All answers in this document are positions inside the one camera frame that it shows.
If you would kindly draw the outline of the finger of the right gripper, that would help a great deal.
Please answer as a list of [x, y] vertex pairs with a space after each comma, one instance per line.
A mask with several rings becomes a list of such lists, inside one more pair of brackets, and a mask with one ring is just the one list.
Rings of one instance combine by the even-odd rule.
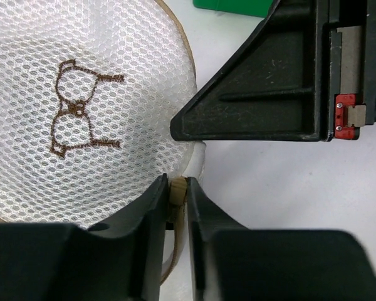
[[177, 141], [328, 138], [328, 1], [275, 1], [249, 38], [171, 120]]

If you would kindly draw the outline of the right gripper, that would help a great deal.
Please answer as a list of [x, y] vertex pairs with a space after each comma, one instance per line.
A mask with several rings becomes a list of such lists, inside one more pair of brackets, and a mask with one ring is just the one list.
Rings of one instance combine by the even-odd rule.
[[327, 140], [376, 123], [376, 1], [329, 1]]

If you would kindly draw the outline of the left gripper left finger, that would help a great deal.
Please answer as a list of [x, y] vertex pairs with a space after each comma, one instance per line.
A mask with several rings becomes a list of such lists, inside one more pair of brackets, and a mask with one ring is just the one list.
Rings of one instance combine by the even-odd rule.
[[168, 197], [163, 174], [136, 200], [89, 227], [102, 239], [102, 300], [159, 299]]

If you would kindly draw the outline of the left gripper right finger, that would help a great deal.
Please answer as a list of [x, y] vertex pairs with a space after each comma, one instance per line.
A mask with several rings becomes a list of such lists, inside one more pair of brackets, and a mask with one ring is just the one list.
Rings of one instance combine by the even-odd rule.
[[193, 177], [187, 210], [194, 300], [251, 300], [253, 232], [207, 197]]

